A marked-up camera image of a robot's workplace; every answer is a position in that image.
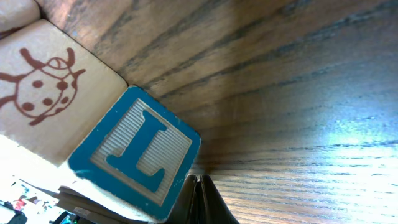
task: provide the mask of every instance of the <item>blue letter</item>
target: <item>blue letter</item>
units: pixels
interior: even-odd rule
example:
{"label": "blue letter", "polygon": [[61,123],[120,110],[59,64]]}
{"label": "blue letter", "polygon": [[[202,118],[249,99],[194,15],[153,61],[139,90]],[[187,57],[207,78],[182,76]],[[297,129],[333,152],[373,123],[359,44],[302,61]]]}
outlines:
{"label": "blue letter", "polygon": [[164,169],[158,170],[153,176],[148,176],[137,170],[137,162],[158,131],[165,131],[166,126],[153,117],[148,111],[143,111],[144,124],[124,150],[121,157],[110,155],[106,162],[123,174],[134,179],[152,192],[156,192],[164,177]]}

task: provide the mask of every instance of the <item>wooden table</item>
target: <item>wooden table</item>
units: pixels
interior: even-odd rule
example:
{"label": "wooden table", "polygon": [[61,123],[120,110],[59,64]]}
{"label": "wooden table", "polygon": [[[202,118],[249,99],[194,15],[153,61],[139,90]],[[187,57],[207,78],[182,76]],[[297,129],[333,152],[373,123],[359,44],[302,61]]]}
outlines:
{"label": "wooden table", "polygon": [[241,223],[398,223],[398,1],[53,1],[195,128]]}

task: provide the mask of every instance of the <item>ladybug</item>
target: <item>ladybug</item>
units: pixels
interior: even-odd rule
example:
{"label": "ladybug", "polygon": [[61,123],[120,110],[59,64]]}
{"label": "ladybug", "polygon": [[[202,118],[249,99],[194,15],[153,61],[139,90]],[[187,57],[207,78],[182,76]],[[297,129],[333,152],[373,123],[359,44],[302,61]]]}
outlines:
{"label": "ladybug", "polygon": [[86,70],[72,72],[75,52],[70,47],[67,48],[68,60],[53,57],[46,63],[33,59],[26,48],[19,52],[33,70],[16,76],[0,72],[0,80],[16,84],[13,95],[0,98],[0,108],[14,102],[19,112],[33,119],[29,124],[35,126],[70,105],[78,90],[77,79]]}

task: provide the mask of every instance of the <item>striped background panel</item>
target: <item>striped background panel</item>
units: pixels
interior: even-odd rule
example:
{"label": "striped background panel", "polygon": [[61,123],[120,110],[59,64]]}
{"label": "striped background panel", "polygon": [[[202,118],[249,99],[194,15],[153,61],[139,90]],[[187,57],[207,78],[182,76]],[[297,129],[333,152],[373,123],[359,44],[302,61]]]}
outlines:
{"label": "striped background panel", "polygon": [[[165,131],[157,132],[136,164],[136,167],[146,175],[154,175],[159,169],[165,169],[163,181],[160,183],[158,190],[154,193],[106,162],[106,158],[111,154],[115,156],[121,156],[123,154],[134,135],[138,132],[142,124],[144,124],[145,120],[142,115],[144,110],[148,111],[167,127]],[[186,135],[163,119],[142,100],[138,99],[107,135],[101,145],[93,153],[90,160],[99,168],[138,191],[149,200],[158,205],[162,205],[191,143],[192,140],[187,138]]]}

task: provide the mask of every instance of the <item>blue border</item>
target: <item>blue border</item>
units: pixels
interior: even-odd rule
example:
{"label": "blue border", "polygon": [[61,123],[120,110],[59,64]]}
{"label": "blue border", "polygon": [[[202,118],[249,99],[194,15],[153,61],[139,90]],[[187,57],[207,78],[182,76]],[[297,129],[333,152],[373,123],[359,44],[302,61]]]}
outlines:
{"label": "blue border", "polygon": [[[174,177],[162,206],[158,206],[155,202],[136,192],[112,175],[109,175],[90,161],[91,155],[100,146],[106,135],[111,132],[125,112],[138,98],[192,140],[192,144],[177,171],[177,175]],[[90,180],[102,189],[140,208],[158,220],[166,220],[181,191],[185,176],[199,150],[200,143],[201,139],[196,131],[179,120],[171,111],[153,99],[144,90],[138,86],[130,86],[86,139],[77,147],[69,158],[68,163],[77,176]],[[80,170],[89,170],[90,172],[79,172]]]}

